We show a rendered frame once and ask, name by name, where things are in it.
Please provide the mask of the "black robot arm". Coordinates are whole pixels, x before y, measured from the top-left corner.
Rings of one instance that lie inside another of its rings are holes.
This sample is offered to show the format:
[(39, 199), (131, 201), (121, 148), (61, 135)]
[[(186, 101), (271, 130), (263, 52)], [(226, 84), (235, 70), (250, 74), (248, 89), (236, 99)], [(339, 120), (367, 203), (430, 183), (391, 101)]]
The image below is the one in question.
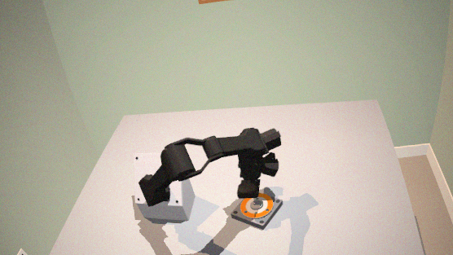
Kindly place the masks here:
[[(207, 156), (205, 165), (197, 171), (184, 145), (186, 143), (202, 146)], [(148, 207), (169, 201), (171, 182), (181, 182), (200, 175), (210, 162), (234, 155), (238, 155), (239, 161), (244, 164), (253, 163), (258, 158), (257, 176), (263, 173), (274, 177), (279, 169), (279, 162), (275, 159), (275, 154), (269, 151), (278, 146), (281, 146), (281, 140), (276, 129), (260, 133), (259, 129), (247, 128), (239, 136), (224, 138), (182, 138), (165, 147), (161, 152), (161, 167), (154, 175), (145, 174), (139, 181), (139, 186)], [(267, 153), (266, 157), (262, 157)]]

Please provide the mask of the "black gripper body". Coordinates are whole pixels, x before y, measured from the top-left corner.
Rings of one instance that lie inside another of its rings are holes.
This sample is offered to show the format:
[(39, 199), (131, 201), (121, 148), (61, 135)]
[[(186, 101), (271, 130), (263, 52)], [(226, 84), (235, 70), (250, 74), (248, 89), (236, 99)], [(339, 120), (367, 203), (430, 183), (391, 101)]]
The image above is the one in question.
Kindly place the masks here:
[(257, 167), (258, 158), (250, 164), (244, 164), (239, 161), (240, 178), (244, 178), (244, 183), (237, 187), (237, 197), (240, 198), (258, 198), (259, 185), (257, 184)]

